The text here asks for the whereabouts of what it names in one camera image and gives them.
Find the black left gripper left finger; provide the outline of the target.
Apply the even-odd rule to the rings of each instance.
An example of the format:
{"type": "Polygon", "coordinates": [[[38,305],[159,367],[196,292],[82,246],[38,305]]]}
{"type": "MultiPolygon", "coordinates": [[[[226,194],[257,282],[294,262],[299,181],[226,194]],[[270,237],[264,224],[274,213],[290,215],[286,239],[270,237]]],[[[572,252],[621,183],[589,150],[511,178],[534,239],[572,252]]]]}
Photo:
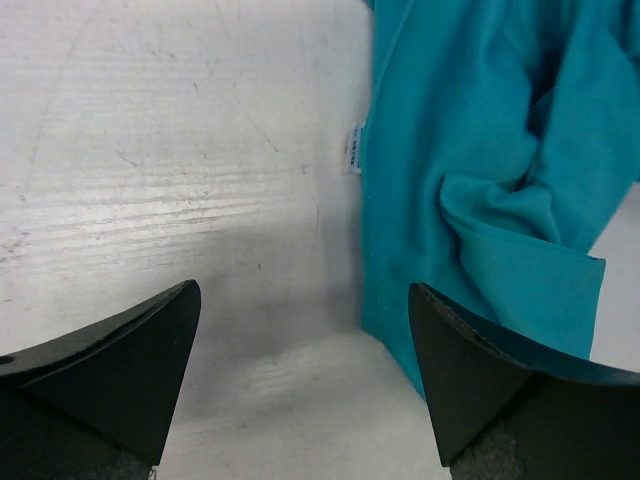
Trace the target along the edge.
{"type": "Polygon", "coordinates": [[[201,311],[194,280],[1,357],[4,479],[152,479],[201,311]]]}

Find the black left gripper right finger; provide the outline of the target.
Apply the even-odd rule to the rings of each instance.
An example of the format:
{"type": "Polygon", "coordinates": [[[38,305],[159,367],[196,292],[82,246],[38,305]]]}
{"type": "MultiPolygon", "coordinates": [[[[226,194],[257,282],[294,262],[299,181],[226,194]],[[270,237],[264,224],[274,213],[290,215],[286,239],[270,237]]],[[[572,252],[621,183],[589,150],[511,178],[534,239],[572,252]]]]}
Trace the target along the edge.
{"type": "Polygon", "coordinates": [[[409,320],[441,464],[455,479],[635,479],[639,377],[549,348],[424,284],[409,320]]]}

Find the teal t-shirt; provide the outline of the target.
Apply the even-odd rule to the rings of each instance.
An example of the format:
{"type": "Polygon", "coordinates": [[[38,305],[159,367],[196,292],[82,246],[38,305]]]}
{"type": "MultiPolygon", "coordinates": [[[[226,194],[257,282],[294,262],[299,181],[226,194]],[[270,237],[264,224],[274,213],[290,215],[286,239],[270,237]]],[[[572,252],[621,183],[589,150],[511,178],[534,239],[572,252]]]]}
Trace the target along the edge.
{"type": "Polygon", "coordinates": [[[639,179],[635,1],[374,1],[361,325],[422,384],[424,283],[590,356],[598,237],[639,179]]]}

